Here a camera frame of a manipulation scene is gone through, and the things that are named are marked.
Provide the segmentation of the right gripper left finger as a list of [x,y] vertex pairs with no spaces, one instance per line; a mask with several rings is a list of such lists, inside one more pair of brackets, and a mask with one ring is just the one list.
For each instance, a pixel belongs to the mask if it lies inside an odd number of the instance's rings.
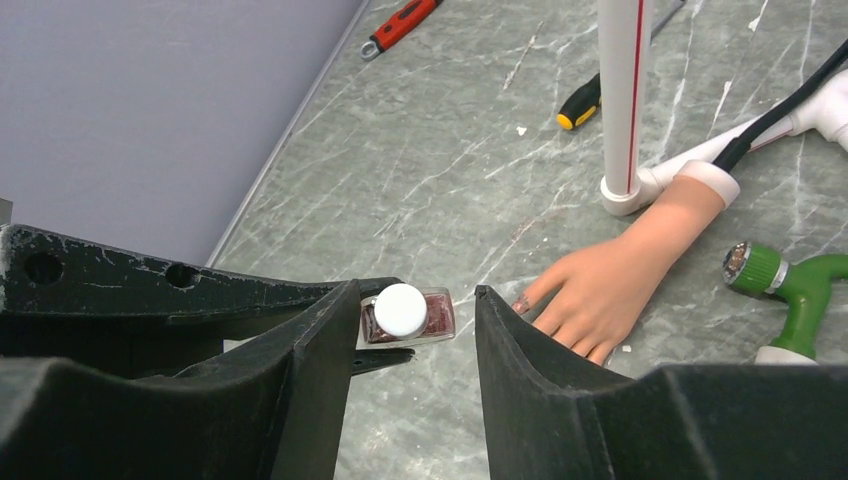
[[359,285],[172,377],[59,358],[1,364],[5,479],[330,479]]

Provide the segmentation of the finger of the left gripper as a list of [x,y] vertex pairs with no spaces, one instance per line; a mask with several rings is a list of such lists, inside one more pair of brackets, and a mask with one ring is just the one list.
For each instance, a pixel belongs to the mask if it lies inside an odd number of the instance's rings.
[[23,224],[1,228],[1,310],[70,318],[293,317],[338,287],[237,274]]
[[117,318],[3,315],[1,357],[62,358],[123,379],[170,376],[221,354],[226,339],[262,335],[313,318],[300,314],[131,331]]

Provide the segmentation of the nail polish bottle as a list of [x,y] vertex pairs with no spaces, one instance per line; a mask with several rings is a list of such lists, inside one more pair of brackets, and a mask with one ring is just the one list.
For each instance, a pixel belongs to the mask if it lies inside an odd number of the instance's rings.
[[361,301],[358,349],[408,348],[452,339],[450,291],[397,283]]

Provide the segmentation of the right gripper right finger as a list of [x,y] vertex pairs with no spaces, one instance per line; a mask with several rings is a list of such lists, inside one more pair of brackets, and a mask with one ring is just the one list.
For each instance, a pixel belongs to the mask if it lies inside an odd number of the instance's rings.
[[494,479],[843,479],[843,366],[666,365],[631,379],[488,286],[475,339]]

